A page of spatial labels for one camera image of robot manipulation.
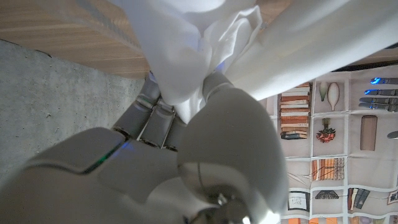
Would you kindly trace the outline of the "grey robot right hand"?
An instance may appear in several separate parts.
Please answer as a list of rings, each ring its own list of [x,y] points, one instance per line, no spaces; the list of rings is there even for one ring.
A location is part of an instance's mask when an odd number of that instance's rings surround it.
[[[1,186],[2,223],[278,223],[285,157],[270,116],[219,72],[182,122],[148,78],[111,129],[76,134]]]

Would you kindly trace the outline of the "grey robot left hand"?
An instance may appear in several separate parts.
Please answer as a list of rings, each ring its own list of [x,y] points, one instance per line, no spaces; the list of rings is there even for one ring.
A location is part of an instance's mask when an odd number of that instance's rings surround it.
[[[397,86],[397,78],[374,77],[370,80],[370,84]],[[359,107],[390,113],[397,112],[397,88],[368,89],[364,91],[364,95],[365,97],[359,99]]]

